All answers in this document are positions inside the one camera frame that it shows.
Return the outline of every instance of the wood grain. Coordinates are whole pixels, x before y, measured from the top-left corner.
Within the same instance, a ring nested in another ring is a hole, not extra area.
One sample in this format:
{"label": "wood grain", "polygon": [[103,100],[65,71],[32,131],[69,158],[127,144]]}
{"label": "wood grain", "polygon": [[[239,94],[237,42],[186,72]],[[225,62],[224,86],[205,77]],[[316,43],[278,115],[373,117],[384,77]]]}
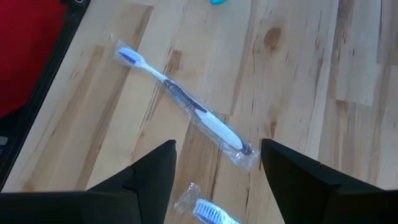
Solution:
{"label": "wood grain", "polygon": [[166,223],[198,223],[172,206],[190,182],[243,223],[283,223],[261,163],[235,166],[154,78],[113,61],[112,37],[256,147],[272,138],[396,189],[397,8],[394,0],[93,1],[3,191],[87,189],[176,139]]}

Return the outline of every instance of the black plastic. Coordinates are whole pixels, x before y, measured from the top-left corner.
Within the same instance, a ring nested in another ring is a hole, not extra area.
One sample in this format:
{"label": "black plastic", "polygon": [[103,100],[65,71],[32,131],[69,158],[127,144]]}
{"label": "black plastic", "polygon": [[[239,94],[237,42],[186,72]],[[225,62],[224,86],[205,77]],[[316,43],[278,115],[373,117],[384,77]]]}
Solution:
{"label": "black plastic", "polygon": [[382,190],[271,139],[261,159],[286,224],[398,223],[398,191]]}
{"label": "black plastic", "polygon": [[4,154],[0,156],[0,190],[3,188],[12,166],[25,143],[25,139],[58,72],[80,21],[83,19],[90,0],[81,0],[81,3],[79,3],[80,0],[61,0],[61,2],[68,4],[68,9],[60,37],[28,103],[21,109],[20,115],[15,121],[17,131],[10,136],[9,143],[2,150]]}
{"label": "black plastic", "polygon": [[0,194],[0,223],[161,224],[176,161],[169,140],[86,192]]}

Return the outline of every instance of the wood knot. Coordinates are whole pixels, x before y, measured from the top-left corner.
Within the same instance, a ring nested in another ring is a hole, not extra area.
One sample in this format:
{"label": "wood knot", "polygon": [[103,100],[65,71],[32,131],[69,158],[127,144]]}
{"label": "wood knot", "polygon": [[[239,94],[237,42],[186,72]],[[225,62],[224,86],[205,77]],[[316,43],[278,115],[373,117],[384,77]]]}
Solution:
{"label": "wood knot", "polygon": [[271,28],[266,36],[264,37],[263,43],[265,46],[269,46],[272,49],[279,43],[279,39],[282,35],[282,29],[280,27]]}

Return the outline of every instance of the red fabric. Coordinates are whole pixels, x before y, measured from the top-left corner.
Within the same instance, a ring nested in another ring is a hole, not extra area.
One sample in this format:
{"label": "red fabric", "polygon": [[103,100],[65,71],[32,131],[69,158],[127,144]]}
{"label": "red fabric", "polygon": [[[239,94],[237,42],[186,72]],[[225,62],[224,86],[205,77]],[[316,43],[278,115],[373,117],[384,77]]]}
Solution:
{"label": "red fabric", "polygon": [[59,0],[0,1],[0,118],[27,103],[65,10]]}

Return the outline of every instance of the wrapped toothbrush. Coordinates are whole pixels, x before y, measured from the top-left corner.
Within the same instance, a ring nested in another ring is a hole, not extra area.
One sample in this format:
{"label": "wrapped toothbrush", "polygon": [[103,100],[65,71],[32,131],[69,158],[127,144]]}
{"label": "wrapped toothbrush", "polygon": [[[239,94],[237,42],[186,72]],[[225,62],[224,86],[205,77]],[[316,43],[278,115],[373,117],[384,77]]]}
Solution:
{"label": "wrapped toothbrush", "polygon": [[203,198],[200,187],[194,183],[190,184],[174,208],[179,213],[190,212],[204,224],[241,224],[225,210]]}
{"label": "wrapped toothbrush", "polygon": [[143,56],[121,41],[116,44],[115,58],[127,66],[142,68],[153,74],[158,81],[164,84],[167,92],[178,105],[187,112],[191,121],[218,144],[236,165],[247,170],[253,167],[259,156],[259,151],[252,144],[239,137],[228,125],[206,109],[203,103],[196,100],[178,83],[151,67]]}

